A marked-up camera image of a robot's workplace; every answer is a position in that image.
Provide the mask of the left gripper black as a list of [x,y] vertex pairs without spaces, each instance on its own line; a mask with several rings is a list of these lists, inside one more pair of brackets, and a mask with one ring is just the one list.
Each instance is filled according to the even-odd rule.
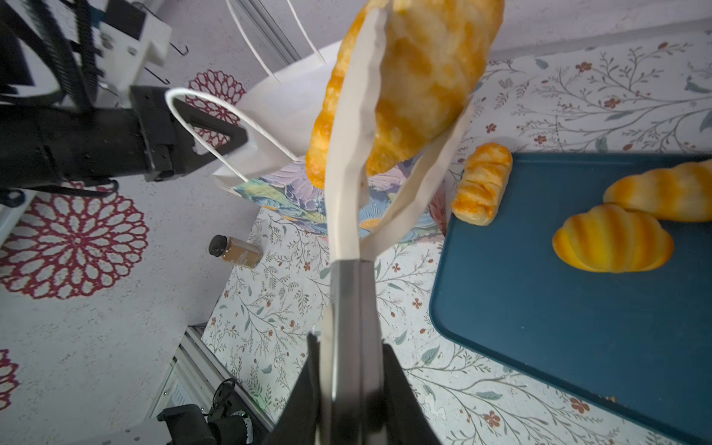
[[[2,106],[1,187],[46,187],[64,182],[142,175],[160,182],[190,174],[214,160],[194,150],[195,137],[169,111],[165,89],[134,86],[128,109],[95,108],[78,114],[65,109]],[[207,112],[177,101],[178,116],[220,155],[248,142],[247,132]]]

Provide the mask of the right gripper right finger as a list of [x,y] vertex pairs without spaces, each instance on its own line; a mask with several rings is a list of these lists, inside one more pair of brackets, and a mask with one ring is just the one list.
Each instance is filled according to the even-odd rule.
[[373,261],[400,241],[428,207],[441,186],[473,114],[474,106],[470,104],[456,123],[425,149],[381,224],[360,241],[361,284],[358,302],[362,356],[359,389],[361,444],[403,443],[408,435],[408,420],[419,422],[418,433],[432,435],[393,349],[383,342]]

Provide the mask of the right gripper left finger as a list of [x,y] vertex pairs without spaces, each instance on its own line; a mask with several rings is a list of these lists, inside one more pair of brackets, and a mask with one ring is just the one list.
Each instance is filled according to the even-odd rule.
[[380,64],[389,11],[363,20],[344,77],[326,168],[331,264],[324,314],[324,443],[385,444],[383,345],[374,265],[360,246],[359,211],[368,201],[366,162],[375,142]]

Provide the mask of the floral paper gift bag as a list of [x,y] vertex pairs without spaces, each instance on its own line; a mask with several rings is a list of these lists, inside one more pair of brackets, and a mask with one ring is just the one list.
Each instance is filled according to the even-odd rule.
[[[239,100],[219,92],[217,72],[203,72],[189,88],[170,90],[166,103],[190,139],[222,163],[213,174],[219,187],[279,213],[302,230],[325,235],[324,193],[306,174],[306,153],[326,85],[337,61],[339,43],[315,48],[311,55],[281,70],[269,70]],[[191,111],[213,106],[228,116],[231,130],[247,140],[228,155],[189,122]]]

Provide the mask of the small croissant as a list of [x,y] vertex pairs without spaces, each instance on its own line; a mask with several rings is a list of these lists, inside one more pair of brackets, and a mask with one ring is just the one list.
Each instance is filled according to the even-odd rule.
[[591,273],[642,273],[672,257],[675,244],[654,217],[603,204],[569,217],[553,237],[557,257]]

